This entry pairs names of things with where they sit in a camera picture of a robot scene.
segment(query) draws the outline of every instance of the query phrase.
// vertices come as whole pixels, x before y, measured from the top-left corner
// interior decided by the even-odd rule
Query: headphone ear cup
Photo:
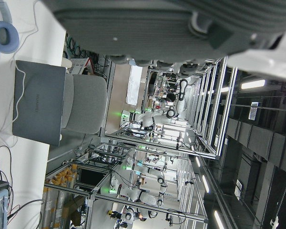
[[[7,43],[1,44],[0,42],[0,52],[12,53],[16,51],[19,46],[19,36],[16,28],[8,22],[0,21],[0,29],[5,29],[7,34]]]

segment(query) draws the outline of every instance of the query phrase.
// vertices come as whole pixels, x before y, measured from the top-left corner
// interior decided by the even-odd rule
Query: fluorescent light
[[[220,217],[219,217],[219,214],[217,211],[214,212],[214,216],[215,216],[215,219],[216,219],[216,222],[217,222],[219,229],[225,229],[223,223],[220,220]]]
[[[265,85],[265,80],[256,80],[256,81],[243,83],[241,88],[249,89],[249,88],[255,88],[255,87],[263,87],[264,85]]]
[[[229,87],[223,87],[222,89],[220,89],[220,92],[228,92],[229,91]]]
[[[196,163],[197,163],[198,167],[200,167],[201,165],[200,165],[198,157],[196,157],[195,160],[196,160]]]
[[[210,94],[211,91],[208,91],[208,94]],[[212,94],[214,93],[214,90],[212,90]],[[204,92],[201,92],[201,95],[204,95]]]
[[[206,182],[204,175],[202,175],[202,181],[204,182],[204,187],[205,187],[206,192],[209,193],[210,189],[209,189],[208,183]]]

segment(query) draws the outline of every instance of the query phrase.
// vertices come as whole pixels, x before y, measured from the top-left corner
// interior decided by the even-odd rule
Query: person
[[[134,218],[134,220],[139,219],[139,220],[142,221],[142,222],[144,222],[144,221],[147,220],[147,218],[144,218],[140,212],[136,212],[136,213],[133,215],[133,218]]]

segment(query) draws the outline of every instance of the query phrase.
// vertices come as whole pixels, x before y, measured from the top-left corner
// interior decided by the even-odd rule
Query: label
[[[45,210],[46,210],[46,211],[49,211],[49,210],[51,210],[51,208],[52,208],[52,201],[48,201],[48,202],[46,203]]]
[[[62,209],[56,209],[55,217],[56,218],[61,217],[61,214],[62,214]]]

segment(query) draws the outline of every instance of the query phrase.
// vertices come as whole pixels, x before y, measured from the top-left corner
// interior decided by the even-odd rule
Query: laptop
[[[59,146],[66,69],[28,61],[16,61],[16,65],[26,76],[13,135]],[[16,103],[22,94],[23,77],[16,69],[13,120],[17,116]]]

